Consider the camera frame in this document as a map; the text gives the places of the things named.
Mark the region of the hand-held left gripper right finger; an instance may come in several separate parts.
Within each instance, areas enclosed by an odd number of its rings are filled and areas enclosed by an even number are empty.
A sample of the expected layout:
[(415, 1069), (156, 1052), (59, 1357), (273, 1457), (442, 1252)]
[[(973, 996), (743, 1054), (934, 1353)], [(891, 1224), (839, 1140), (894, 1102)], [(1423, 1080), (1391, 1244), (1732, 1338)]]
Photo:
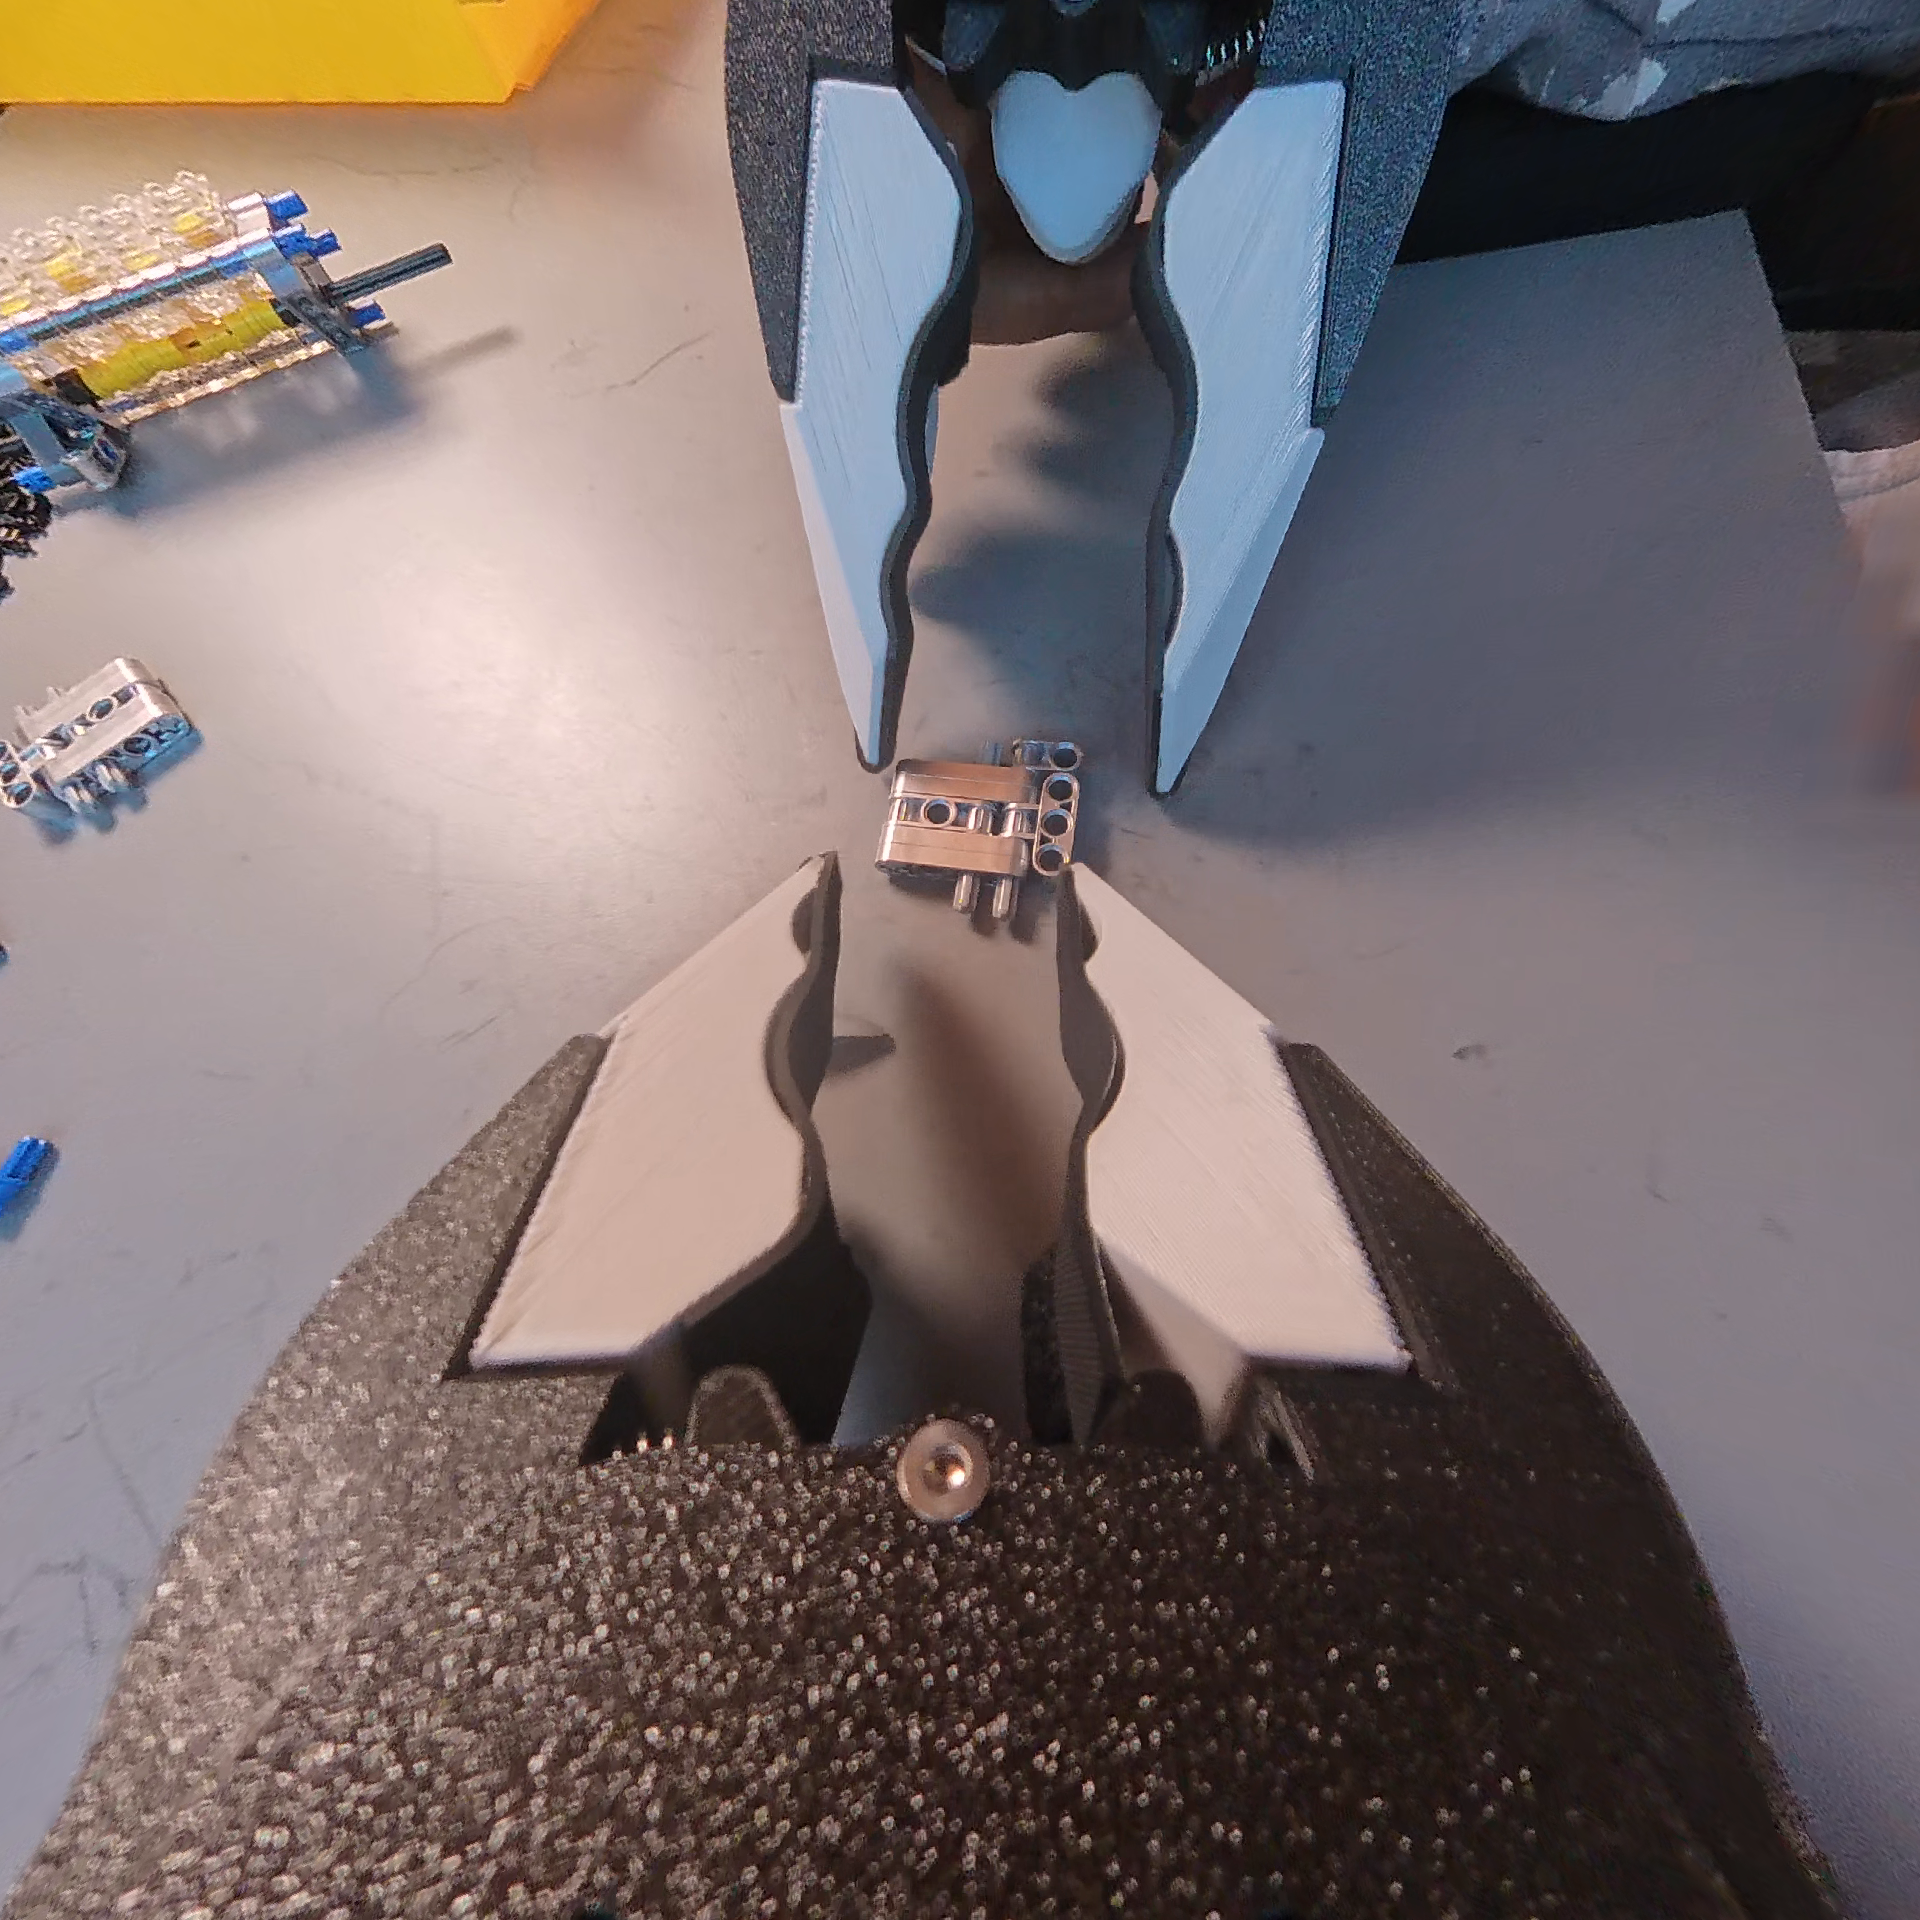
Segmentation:
[(1092, 870), (1059, 895), (1067, 1146), (1051, 1317), (1077, 1443), (1147, 1373), (1229, 1434), (1265, 1365), (1408, 1373), (1278, 1028)]

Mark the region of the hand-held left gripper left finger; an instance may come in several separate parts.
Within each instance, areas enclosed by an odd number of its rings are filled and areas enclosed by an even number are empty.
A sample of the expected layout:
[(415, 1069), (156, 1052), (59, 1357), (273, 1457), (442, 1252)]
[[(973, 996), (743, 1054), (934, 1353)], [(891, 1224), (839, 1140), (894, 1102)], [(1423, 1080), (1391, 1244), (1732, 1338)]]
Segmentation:
[(818, 856), (610, 1024), (491, 1295), (467, 1373), (615, 1369), (638, 1424), (691, 1436), (691, 1392), (759, 1369), (830, 1443), (870, 1324), (814, 1123), (844, 932)]

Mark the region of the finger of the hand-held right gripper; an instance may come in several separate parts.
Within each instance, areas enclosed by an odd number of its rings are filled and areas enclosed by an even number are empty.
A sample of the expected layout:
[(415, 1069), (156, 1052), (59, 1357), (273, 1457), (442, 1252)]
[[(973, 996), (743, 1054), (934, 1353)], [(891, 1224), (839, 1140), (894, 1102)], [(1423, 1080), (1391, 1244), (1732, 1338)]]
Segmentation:
[(830, 653), (867, 766), (894, 757), (931, 515), (934, 389), (968, 344), (973, 207), (898, 86), (819, 80), (808, 132), (801, 359), (780, 406)]
[(1258, 86), (1165, 173), (1138, 314), (1177, 412), (1147, 535), (1151, 787), (1171, 794), (1311, 483), (1344, 89)]

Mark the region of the small grey beam assembly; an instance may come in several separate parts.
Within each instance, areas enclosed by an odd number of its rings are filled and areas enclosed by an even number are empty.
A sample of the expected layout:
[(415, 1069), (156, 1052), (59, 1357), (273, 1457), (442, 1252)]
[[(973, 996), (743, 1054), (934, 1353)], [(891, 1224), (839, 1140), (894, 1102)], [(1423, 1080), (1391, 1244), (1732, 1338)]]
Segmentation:
[(187, 750), (196, 728), (145, 659), (119, 657), (83, 682), (20, 707), (2, 731), (2, 806), (76, 815), (108, 809), (145, 771)]
[(1071, 740), (1011, 738), (985, 762), (900, 762), (876, 867), (891, 879), (954, 883), (954, 912), (1011, 921), (1024, 879), (1071, 867), (1085, 753)]

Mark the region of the grey desk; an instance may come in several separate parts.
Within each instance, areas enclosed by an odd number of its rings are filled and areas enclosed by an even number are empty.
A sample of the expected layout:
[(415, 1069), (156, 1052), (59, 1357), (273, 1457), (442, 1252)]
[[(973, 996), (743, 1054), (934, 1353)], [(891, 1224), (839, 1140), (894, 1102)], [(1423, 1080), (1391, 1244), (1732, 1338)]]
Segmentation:
[[(2, 229), (204, 171), (387, 354), (153, 421), (2, 603), (2, 710), (145, 657), (204, 728), (2, 824), (2, 1881), (181, 1506), (309, 1303), (569, 1040), (847, 860), (822, 1131), (852, 1427), (1006, 1396), (1071, 1085), (1051, 913), (871, 873), (732, 208), (721, 13), (604, 3), (481, 110), (2, 116)], [(1144, 794), (1141, 335), (942, 402), (908, 753), (1092, 750), (1092, 863), (1319, 1043), (1550, 1290), (1714, 1566), (1857, 1913), (1916, 1911), (1910, 498), (1845, 525), (1740, 222), (1393, 279), (1229, 697)]]

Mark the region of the person's right hand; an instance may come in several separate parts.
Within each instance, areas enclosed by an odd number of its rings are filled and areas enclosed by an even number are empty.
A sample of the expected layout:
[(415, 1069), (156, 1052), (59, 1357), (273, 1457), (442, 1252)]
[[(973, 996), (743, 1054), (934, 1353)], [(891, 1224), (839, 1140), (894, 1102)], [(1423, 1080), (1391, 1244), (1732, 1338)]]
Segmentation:
[(973, 301), (973, 347), (1022, 347), (1067, 332), (1127, 327), (1138, 248), (1111, 248), (1085, 264), (1061, 264), (1041, 252), (983, 252)]

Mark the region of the empty yellow bin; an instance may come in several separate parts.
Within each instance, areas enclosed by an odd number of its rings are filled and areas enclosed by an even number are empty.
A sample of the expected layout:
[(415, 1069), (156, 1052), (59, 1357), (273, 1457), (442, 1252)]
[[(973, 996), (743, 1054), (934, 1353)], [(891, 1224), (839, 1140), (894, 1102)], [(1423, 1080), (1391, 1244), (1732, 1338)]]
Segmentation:
[(501, 105), (592, 3), (2, 3), (2, 105)]

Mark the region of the clear yellow gear assembly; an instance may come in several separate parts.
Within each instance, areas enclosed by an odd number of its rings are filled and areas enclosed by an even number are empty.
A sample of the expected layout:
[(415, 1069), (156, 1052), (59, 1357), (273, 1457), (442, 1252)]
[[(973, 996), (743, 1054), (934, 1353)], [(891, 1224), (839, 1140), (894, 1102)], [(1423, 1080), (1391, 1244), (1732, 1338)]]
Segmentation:
[(181, 173), (2, 241), (2, 481), (110, 490), (130, 424), (383, 335), (378, 293), (444, 244), (337, 279), (301, 194), (222, 198)]

